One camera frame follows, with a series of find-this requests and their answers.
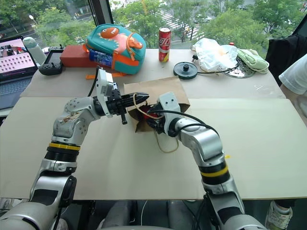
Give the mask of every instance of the person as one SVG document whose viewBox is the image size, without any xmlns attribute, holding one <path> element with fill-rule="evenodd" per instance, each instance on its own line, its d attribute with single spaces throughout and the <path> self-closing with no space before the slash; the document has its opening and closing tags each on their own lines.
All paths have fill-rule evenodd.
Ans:
<svg viewBox="0 0 307 230">
<path fill-rule="evenodd" d="M 281 90 L 307 126 L 307 54 L 302 56 L 280 76 Z M 273 200 L 265 219 L 269 230 L 285 230 L 293 215 L 296 199 Z"/>
</svg>

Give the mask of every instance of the red box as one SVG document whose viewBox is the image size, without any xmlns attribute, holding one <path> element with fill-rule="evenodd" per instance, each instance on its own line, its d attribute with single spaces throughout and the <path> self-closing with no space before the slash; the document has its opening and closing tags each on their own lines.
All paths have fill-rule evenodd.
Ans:
<svg viewBox="0 0 307 230">
<path fill-rule="evenodd" d="M 66 46 L 61 57 L 66 67 L 96 67 L 97 62 L 90 61 L 89 53 L 83 50 L 82 45 Z"/>
</svg>

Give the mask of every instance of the teal backpack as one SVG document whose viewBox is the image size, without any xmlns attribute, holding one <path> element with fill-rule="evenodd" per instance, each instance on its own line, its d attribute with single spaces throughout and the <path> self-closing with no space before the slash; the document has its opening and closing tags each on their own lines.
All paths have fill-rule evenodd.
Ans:
<svg viewBox="0 0 307 230">
<path fill-rule="evenodd" d="M 120 72 L 115 76 L 137 73 L 145 58 L 146 43 L 136 33 L 120 25 L 97 26 L 85 40 L 91 61 Z"/>
</svg>

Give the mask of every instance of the black lid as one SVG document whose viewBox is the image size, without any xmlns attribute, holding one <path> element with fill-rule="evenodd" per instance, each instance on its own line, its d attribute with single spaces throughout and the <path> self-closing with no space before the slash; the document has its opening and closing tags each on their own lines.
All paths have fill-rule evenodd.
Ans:
<svg viewBox="0 0 307 230">
<path fill-rule="evenodd" d="M 197 67 L 190 62 L 179 62 L 174 66 L 174 75 L 183 80 L 195 78 L 197 72 Z"/>
</svg>

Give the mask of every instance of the red can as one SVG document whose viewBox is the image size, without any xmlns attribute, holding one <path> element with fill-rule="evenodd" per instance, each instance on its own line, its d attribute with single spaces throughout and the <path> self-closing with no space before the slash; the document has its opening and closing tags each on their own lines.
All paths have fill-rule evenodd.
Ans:
<svg viewBox="0 0 307 230">
<path fill-rule="evenodd" d="M 171 47 L 171 28 L 163 26 L 159 28 L 159 61 L 167 62 Z"/>
</svg>

